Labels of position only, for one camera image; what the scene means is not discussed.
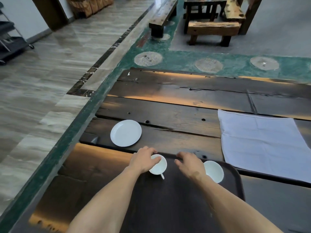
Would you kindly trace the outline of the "person's left forearm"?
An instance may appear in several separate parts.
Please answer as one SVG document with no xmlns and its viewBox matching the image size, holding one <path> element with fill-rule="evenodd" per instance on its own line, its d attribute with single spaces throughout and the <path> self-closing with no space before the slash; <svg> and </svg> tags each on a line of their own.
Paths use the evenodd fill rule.
<svg viewBox="0 0 311 233">
<path fill-rule="evenodd" d="M 75 216 L 66 233 L 119 233 L 135 183 L 144 172 L 132 165 L 126 167 Z"/>
</svg>

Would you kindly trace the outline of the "dark brown wooden pillar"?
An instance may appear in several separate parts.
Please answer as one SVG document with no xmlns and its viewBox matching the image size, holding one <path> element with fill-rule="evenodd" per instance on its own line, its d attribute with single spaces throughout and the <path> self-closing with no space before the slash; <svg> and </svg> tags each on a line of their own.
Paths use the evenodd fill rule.
<svg viewBox="0 0 311 233">
<path fill-rule="evenodd" d="M 59 0 L 32 0 L 48 27 L 54 32 L 69 23 Z"/>
</svg>

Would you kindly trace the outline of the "white cloth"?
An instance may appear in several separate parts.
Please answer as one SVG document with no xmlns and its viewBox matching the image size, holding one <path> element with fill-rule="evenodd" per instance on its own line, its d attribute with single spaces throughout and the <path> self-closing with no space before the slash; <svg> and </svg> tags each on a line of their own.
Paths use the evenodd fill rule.
<svg viewBox="0 0 311 233">
<path fill-rule="evenodd" d="M 218 110 L 224 159 L 234 167 L 311 184 L 311 148 L 293 118 Z"/>
</svg>

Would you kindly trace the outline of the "black wheeled cart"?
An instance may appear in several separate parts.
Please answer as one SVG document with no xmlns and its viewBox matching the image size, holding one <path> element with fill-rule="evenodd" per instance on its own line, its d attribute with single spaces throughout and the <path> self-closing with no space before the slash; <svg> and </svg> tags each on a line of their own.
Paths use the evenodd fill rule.
<svg viewBox="0 0 311 233">
<path fill-rule="evenodd" d="M 22 37 L 21 33 L 16 29 L 15 24 L 3 13 L 3 7 L 3 3 L 0 2 L 0 15 L 6 18 L 6 21 L 0 20 L 0 66 L 6 65 L 7 58 L 24 48 L 35 48 Z"/>
</svg>

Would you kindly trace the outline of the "person's right forearm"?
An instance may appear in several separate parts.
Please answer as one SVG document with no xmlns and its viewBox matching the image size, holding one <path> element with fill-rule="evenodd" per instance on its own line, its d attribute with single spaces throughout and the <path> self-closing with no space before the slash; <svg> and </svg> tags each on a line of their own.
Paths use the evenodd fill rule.
<svg viewBox="0 0 311 233">
<path fill-rule="evenodd" d="M 255 208 L 215 183 L 209 176 L 195 172 L 191 179 L 204 193 L 225 233 L 283 233 Z"/>
</svg>

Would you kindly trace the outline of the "dark brown serving tray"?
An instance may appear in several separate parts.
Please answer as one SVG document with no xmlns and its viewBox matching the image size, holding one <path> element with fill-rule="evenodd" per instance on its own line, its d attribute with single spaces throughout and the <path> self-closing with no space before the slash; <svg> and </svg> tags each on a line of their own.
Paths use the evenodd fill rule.
<svg viewBox="0 0 311 233">
<path fill-rule="evenodd" d="M 135 183 L 120 233 L 223 233 L 201 190 L 167 161 L 164 180 L 150 172 Z"/>
</svg>

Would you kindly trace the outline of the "person's left hand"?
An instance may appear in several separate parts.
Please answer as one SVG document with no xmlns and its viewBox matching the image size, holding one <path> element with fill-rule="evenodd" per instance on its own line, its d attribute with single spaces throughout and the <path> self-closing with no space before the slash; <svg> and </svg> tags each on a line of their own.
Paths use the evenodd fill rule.
<svg viewBox="0 0 311 233">
<path fill-rule="evenodd" d="M 148 146 L 140 148 L 136 153 L 133 154 L 129 163 L 129 168 L 138 174 L 149 171 L 152 168 L 151 156 L 154 153 L 157 153 L 154 148 L 149 148 Z"/>
</svg>

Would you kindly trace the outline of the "dark wooden table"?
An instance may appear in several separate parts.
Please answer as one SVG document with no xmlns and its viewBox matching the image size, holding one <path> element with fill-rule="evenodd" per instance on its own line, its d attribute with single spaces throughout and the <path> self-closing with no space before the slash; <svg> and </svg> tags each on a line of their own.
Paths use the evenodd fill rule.
<svg viewBox="0 0 311 233">
<path fill-rule="evenodd" d="M 191 20 L 208 19 L 214 21 L 218 17 L 216 12 L 220 6 L 220 14 L 223 13 L 227 0 L 184 0 L 185 25 L 184 34 L 187 33 L 188 24 Z"/>
</svg>

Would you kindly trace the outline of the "person's right hand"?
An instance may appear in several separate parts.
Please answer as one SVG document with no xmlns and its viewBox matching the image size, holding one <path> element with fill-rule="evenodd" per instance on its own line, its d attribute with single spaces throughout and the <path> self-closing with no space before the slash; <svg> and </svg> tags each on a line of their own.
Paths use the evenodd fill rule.
<svg viewBox="0 0 311 233">
<path fill-rule="evenodd" d="M 206 177 L 203 162 L 193 153 L 179 152 L 176 155 L 177 159 L 183 162 L 184 168 L 179 169 L 187 178 L 192 181 Z"/>
</svg>

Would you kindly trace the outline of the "white bowl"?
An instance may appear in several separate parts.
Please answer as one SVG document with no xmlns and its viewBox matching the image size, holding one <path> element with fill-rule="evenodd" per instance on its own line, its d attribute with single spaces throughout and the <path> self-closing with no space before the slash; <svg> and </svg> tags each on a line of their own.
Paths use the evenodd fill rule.
<svg viewBox="0 0 311 233">
<path fill-rule="evenodd" d="M 203 163 L 206 175 L 208 175 L 214 182 L 220 183 L 224 178 L 224 171 L 222 167 L 215 161 L 205 161 Z"/>
</svg>

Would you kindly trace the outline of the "white round plate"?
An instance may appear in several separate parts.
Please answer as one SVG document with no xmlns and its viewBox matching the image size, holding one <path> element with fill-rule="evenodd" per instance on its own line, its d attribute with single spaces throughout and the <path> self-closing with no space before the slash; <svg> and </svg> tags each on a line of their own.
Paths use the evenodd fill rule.
<svg viewBox="0 0 311 233">
<path fill-rule="evenodd" d="M 123 120 L 112 128 L 110 138 L 116 146 L 128 147 L 135 144 L 141 135 L 142 128 L 138 122 L 134 120 Z"/>
</svg>

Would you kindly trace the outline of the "white cup with handle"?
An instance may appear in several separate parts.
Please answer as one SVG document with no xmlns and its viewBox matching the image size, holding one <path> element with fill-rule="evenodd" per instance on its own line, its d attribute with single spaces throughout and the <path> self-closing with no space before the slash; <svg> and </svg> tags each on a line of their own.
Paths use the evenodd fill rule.
<svg viewBox="0 0 311 233">
<path fill-rule="evenodd" d="M 165 172 L 166 168 L 167 168 L 167 161 L 165 159 L 164 156 L 160 155 L 160 154 L 154 154 L 151 156 L 151 159 L 155 159 L 156 157 L 160 157 L 161 160 L 159 163 L 157 163 L 156 165 L 153 166 L 153 168 L 151 168 L 149 170 L 150 173 L 154 174 L 154 175 L 160 175 L 161 178 L 164 180 L 164 175 L 163 173 Z"/>
</svg>

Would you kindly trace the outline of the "weathered light wooden bench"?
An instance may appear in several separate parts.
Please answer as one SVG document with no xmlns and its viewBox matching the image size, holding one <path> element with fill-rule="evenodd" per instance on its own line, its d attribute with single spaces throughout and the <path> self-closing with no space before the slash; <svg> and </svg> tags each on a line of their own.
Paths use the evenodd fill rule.
<svg viewBox="0 0 311 233">
<path fill-rule="evenodd" d="M 237 0 L 227 0 L 224 8 L 224 20 L 226 22 L 239 22 L 243 23 L 246 19 L 245 13 L 237 4 Z"/>
</svg>

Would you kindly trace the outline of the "long dark wooden bench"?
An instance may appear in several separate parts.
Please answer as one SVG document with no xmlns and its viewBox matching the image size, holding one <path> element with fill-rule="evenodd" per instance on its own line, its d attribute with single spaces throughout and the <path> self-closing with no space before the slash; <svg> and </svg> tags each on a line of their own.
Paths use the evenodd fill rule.
<svg viewBox="0 0 311 233">
<path fill-rule="evenodd" d="M 170 17 L 177 15 L 178 0 L 167 0 L 165 4 L 153 15 L 149 21 L 151 36 L 162 38 L 164 35 L 164 26 Z"/>
</svg>

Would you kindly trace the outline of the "short rustic wooden bench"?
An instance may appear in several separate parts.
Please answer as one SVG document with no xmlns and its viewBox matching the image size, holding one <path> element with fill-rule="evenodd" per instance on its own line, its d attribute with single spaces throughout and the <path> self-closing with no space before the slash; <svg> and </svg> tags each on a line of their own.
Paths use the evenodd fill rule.
<svg viewBox="0 0 311 233">
<path fill-rule="evenodd" d="M 239 22 L 200 22 L 189 21 L 187 34 L 191 35 L 189 45 L 195 45 L 199 35 L 221 36 L 220 46 L 228 47 L 231 37 L 238 35 L 241 23 Z"/>
</svg>

